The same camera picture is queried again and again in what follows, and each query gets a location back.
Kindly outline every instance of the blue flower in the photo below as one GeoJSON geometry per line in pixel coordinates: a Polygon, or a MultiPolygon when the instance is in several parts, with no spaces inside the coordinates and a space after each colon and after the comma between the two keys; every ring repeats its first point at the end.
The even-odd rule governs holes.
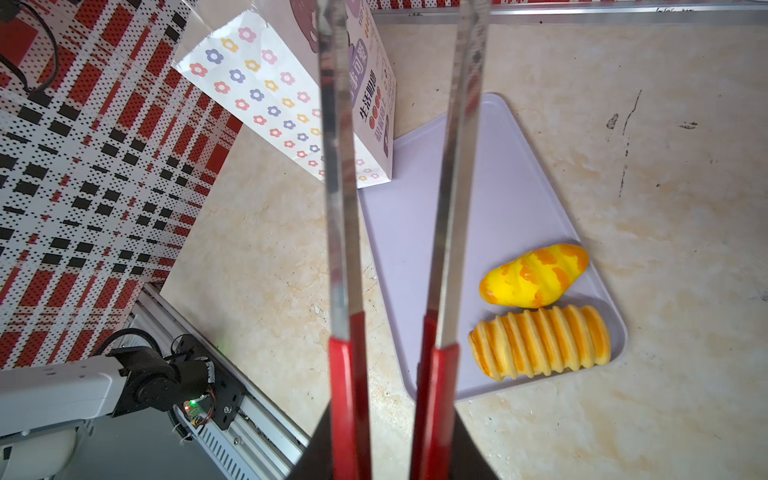
{"type": "Polygon", "coordinates": [[[222,60],[224,60],[224,56],[221,53],[219,53],[219,51],[216,49],[206,50],[205,55],[207,55],[208,61],[212,61],[216,65],[218,65],[219,63],[221,63],[222,60]]]}
{"type": "Polygon", "coordinates": [[[245,81],[245,75],[240,70],[230,70],[230,78],[241,84],[245,81]]]}

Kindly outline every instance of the beige marble surface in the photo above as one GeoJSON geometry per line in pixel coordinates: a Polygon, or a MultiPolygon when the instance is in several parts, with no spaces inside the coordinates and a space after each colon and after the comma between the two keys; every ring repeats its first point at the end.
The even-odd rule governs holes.
{"type": "MultiPolygon", "coordinates": [[[[455,29],[380,31],[397,136],[445,111],[455,29]]],[[[489,42],[484,88],[630,337],[620,362],[459,404],[479,448],[502,478],[768,477],[768,29],[494,26],[489,42]]],[[[321,183],[243,129],[162,291],[308,432],[329,398],[323,211],[321,183]]],[[[413,405],[365,237],[362,257],[374,472],[405,478],[413,405]]]]}

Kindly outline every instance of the red handle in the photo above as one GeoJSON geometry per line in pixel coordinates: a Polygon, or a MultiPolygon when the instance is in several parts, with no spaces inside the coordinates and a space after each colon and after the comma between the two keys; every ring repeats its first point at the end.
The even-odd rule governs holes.
{"type": "Polygon", "coordinates": [[[436,331],[436,313],[428,311],[417,372],[411,480],[448,478],[450,468],[459,347],[454,344],[436,349],[436,331]]]}
{"type": "Polygon", "coordinates": [[[328,342],[333,477],[369,480],[371,442],[366,366],[366,314],[349,319],[349,342],[328,342]]]}

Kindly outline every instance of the yellow flower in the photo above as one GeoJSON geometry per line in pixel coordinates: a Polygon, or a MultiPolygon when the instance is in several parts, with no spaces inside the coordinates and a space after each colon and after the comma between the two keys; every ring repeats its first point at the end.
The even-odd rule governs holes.
{"type": "Polygon", "coordinates": [[[226,48],[227,50],[231,51],[232,53],[240,50],[240,47],[235,44],[235,42],[231,41],[229,38],[222,38],[221,44],[226,48]]]}
{"type": "Polygon", "coordinates": [[[259,69],[261,68],[261,65],[257,64],[253,60],[246,60],[245,68],[247,68],[248,70],[259,71],[259,69]]]}

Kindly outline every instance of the purple tray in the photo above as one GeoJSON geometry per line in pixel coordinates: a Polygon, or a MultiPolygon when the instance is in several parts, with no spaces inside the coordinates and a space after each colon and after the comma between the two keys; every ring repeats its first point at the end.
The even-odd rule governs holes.
{"type": "MultiPolygon", "coordinates": [[[[498,95],[482,96],[479,133],[458,326],[457,400],[558,376],[520,376],[495,382],[475,363],[467,335],[482,320],[521,311],[490,305],[480,298],[478,286],[488,271],[530,250],[581,242],[509,107],[498,95]]],[[[411,398],[416,395],[444,138],[445,115],[397,138],[392,182],[358,190],[402,381],[411,398]]],[[[627,327],[594,264],[555,303],[568,304],[597,308],[611,332],[611,361],[622,354],[627,327]]]]}

